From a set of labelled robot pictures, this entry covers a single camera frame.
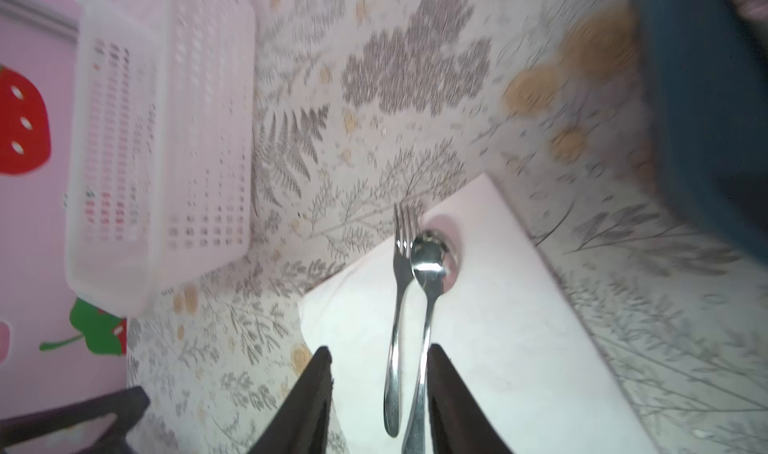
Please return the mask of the teal plastic utensil tray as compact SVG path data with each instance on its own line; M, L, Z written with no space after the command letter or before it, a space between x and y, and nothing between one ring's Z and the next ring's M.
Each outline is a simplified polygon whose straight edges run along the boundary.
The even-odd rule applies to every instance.
M765 50L732 0L632 2L664 201L765 263Z

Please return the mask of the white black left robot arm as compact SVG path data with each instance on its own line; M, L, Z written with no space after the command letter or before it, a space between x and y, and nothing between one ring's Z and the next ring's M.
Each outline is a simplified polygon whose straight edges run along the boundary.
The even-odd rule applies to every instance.
M1 421L1 452L7 453L11 446L114 414L115 422L80 453L134 453L126 436L149 405L150 398L145 390L134 386L48 411L4 419Z

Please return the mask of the silver metal spoon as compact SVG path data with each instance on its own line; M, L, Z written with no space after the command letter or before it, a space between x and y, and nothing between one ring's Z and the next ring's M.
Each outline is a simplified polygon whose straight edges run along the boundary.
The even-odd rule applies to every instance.
M427 359L431 344L434 309L440 296L456 282L457 258L451 241L438 229L426 229L416 236L411 252L414 278L426 296L422 346L416 387L404 436L404 454L424 454L426 445Z

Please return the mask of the silver metal fork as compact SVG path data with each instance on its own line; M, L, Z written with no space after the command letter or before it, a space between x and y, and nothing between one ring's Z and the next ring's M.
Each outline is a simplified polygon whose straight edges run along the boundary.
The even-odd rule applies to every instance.
M396 281L396 299L385 376L383 420L387 434L396 438L401 420L399 348L401 311L407 288L414 278L411 269L411 252L420 228L418 215L406 203L394 205L393 220L393 273Z

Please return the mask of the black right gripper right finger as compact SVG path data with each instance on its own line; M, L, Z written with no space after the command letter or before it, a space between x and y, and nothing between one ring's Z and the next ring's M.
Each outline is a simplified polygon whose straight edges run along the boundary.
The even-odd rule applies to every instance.
M435 454L512 453L439 344L432 344L428 350L426 373Z

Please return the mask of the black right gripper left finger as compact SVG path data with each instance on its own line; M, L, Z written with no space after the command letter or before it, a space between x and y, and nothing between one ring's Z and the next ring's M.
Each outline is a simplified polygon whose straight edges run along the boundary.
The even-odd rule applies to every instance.
M313 355L288 397L249 454L324 454L332 404L332 357Z

